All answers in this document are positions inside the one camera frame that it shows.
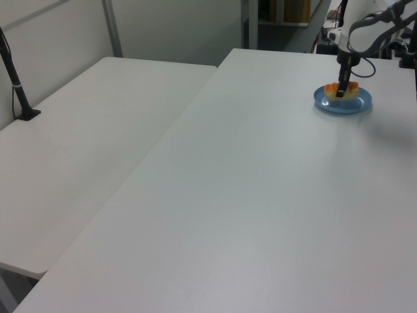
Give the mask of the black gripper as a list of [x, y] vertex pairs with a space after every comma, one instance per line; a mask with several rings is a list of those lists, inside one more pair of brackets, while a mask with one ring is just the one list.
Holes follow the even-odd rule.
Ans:
[[349, 86], [351, 67], [355, 67], [360, 63], [360, 56], [339, 49], [336, 60], [341, 66], [339, 71], [338, 89], [336, 91], [336, 96], [338, 98], [342, 98], [345, 96], [345, 92]]

